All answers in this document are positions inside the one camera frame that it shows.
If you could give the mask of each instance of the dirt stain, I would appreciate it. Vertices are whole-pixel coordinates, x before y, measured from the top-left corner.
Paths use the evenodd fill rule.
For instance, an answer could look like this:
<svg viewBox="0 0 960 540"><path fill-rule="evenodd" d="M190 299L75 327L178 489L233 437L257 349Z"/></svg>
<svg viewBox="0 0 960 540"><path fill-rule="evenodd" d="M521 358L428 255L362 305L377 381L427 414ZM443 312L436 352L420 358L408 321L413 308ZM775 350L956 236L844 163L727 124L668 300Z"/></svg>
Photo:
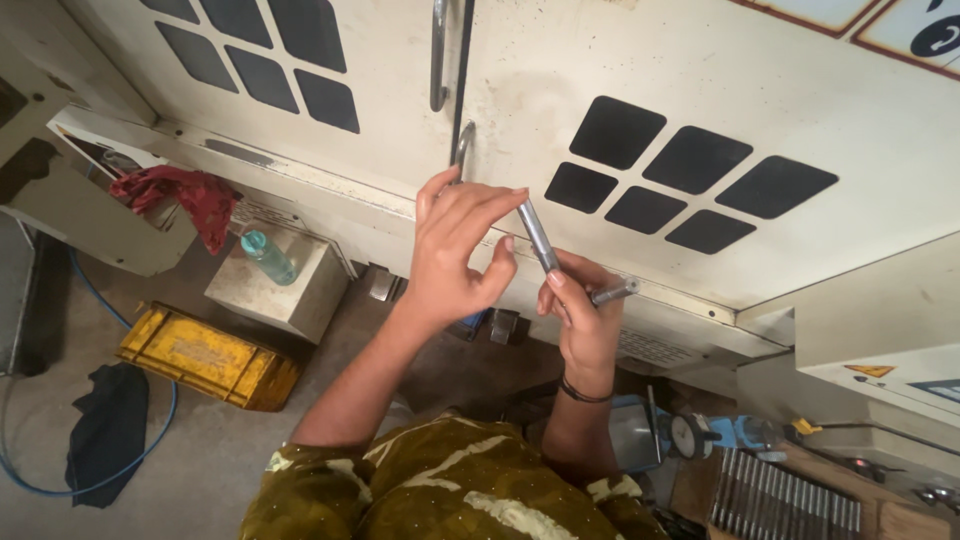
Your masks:
<svg viewBox="0 0 960 540"><path fill-rule="evenodd" d="M633 11L636 8L637 0L603 0L608 4L615 4L626 10Z"/></svg>

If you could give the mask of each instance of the sign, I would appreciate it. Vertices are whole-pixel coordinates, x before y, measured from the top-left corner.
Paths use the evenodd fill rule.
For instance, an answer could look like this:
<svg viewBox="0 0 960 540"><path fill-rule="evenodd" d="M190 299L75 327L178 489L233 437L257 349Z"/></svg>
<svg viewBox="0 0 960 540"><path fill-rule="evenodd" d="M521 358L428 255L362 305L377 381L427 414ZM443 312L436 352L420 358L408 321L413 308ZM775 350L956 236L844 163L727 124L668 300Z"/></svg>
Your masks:
<svg viewBox="0 0 960 540"><path fill-rule="evenodd" d="M869 375L870 377L876 377L877 379L897 369L897 366L843 366L843 367L847 369L852 369L854 371L858 371L864 375Z"/></svg>
<svg viewBox="0 0 960 540"><path fill-rule="evenodd" d="M839 35L873 4L873 0L755 0L753 7Z"/></svg>
<svg viewBox="0 0 960 540"><path fill-rule="evenodd" d="M854 37L869 49L960 74L960 0L897 0Z"/></svg>

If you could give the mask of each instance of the black cloth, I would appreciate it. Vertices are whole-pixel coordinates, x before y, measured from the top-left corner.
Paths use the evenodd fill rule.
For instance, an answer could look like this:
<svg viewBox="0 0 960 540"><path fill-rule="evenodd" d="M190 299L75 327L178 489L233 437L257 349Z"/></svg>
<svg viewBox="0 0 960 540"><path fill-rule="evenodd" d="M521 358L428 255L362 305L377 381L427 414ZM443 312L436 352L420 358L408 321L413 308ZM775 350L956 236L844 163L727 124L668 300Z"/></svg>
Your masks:
<svg viewBox="0 0 960 540"><path fill-rule="evenodd" d="M121 362L100 366L89 375L93 390L73 402L84 414L70 432L66 483L84 489L117 474L143 454L150 385L143 370ZM106 508L139 468L139 463L111 483L75 496L73 505Z"/></svg>

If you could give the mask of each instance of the red cloth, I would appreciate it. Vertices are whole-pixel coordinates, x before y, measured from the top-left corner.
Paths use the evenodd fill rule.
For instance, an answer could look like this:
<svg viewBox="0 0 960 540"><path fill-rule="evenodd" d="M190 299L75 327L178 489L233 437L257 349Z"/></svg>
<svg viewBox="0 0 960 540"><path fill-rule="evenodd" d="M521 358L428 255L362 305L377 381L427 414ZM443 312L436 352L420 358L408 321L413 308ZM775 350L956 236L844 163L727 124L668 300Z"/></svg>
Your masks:
<svg viewBox="0 0 960 540"><path fill-rule="evenodd" d="M131 198L133 213L143 215L165 197L175 197L190 214L207 251L217 255L227 239L227 225L237 204L226 182L204 171L184 171L169 165L139 170L110 185L110 195Z"/></svg>

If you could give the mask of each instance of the black wrist band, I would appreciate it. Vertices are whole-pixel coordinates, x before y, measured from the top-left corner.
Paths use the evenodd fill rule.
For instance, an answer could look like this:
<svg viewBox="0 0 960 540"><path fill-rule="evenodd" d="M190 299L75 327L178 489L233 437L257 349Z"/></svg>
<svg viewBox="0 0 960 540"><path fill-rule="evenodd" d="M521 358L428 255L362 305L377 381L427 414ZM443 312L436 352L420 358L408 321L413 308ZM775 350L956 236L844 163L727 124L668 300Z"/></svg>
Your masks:
<svg viewBox="0 0 960 540"><path fill-rule="evenodd" d="M560 375L560 389L575 401L584 402L586 404L602 404L613 399L612 391L609 396L605 396L603 398L591 398L590 396L581 394L576 388L570 386L570 383L566 381L566 373Z"/></svg>

